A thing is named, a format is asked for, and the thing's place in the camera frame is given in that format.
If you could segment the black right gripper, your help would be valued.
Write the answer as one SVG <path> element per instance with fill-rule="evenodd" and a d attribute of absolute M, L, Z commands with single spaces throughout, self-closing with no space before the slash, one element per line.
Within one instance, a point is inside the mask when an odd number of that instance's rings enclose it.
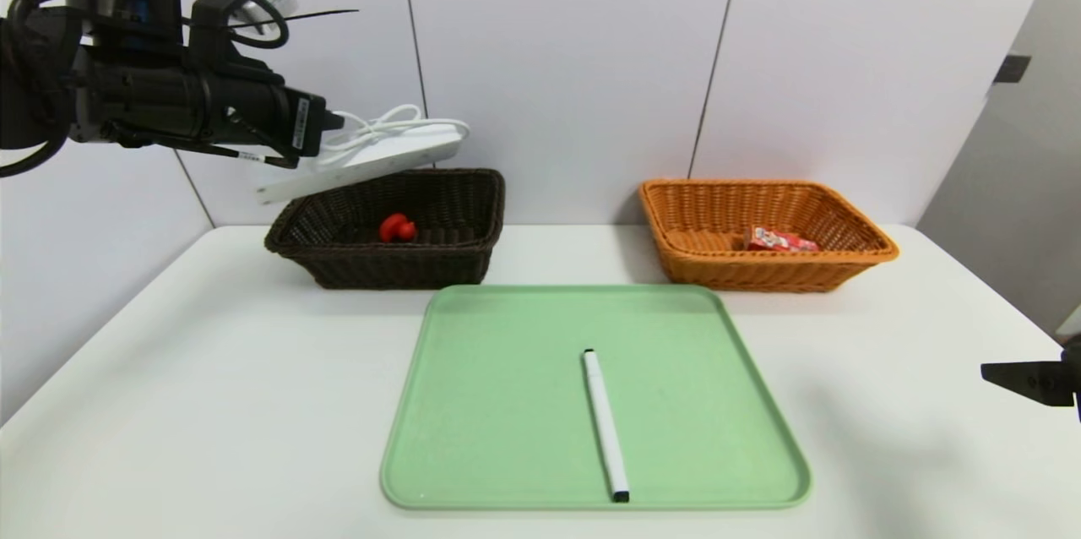
<path fill-rule="evenodd" d="M 1080 416 L 1080 335 L 1064 343 L 1060 361 L 983 363 L 980 377 L 1043 406 L 1075 406 Z"/>

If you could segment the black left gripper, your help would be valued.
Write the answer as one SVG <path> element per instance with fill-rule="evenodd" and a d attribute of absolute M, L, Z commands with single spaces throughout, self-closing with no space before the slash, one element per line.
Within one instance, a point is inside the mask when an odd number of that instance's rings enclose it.
<path fill-rule="evenodd" d="M 262 146 L 286 157 L 320 150 L 323 131 L 345 119 L 325 111 L 324 97 L 290 87 L 281 76 L 219 78 L 219 142 Z"/>

